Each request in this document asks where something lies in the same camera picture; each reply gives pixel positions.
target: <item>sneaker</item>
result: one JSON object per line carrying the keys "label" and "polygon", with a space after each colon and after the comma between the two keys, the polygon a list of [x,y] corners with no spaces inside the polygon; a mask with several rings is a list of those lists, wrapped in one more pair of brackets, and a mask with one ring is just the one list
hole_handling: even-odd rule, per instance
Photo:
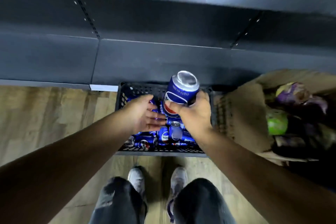
{"label": "sneaker", "polygon": [[145,177],[142,174],[141,169],[139,167],[133,167],[128,173],[127,180],[145,201]]}
{"label": "sneaker", "polygon": [[170,222],[174,223],[174,199],[181,192],[181,190],[187,185],[187,172],[184,167],[177,167],[170,179],[170,196],[167,202],[167,213],[170,218]]}

